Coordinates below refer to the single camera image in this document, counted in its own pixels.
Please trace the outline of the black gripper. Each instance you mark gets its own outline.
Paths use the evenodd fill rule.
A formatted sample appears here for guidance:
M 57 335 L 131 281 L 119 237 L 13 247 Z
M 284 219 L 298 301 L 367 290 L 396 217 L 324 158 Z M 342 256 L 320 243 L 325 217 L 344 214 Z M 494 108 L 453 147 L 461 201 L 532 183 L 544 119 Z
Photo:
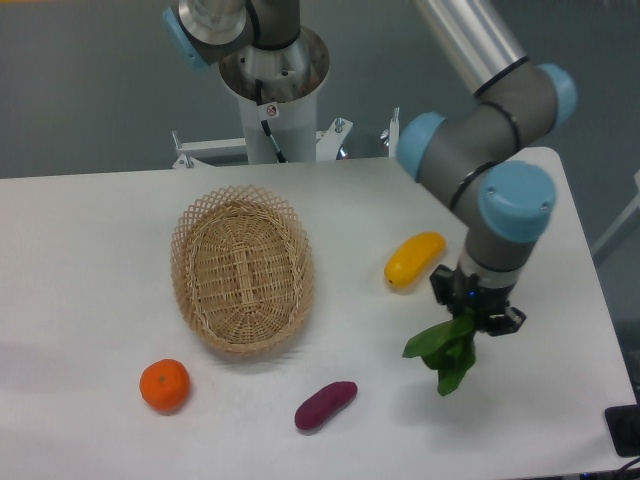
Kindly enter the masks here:
M 517 333 L 526 315 L 510 305 L 517 276 L 486 270 L 470 259 L 460 259 L 454 270 L 438 265 L 430 283 L 438 304 L 451 314 L 471 313 L 475 327 L 488 335 Z

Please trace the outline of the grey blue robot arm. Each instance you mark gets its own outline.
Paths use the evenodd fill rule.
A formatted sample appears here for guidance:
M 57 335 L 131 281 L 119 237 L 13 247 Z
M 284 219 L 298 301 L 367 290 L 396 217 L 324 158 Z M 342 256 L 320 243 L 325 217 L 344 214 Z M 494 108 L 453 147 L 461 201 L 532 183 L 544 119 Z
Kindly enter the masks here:
M 575 83 L 531 63 L 488 1 L 417 7 L 477 104 L 457 120 L 425 113 L 393 128 L 389 152 L 468 229 L 457 266 L 430 277 L 438 303 L 473 313 L 478 331 L 512 334 L 525 317 L 509 297 L 555 205 L 549 175 L 517 154 L 572 115 Z M 298 2 L 174 1 L 163 19 L 188 63 L 217 65 L 237 97 L 250 162 L 319 159 L 314 96 L 329 55 Z

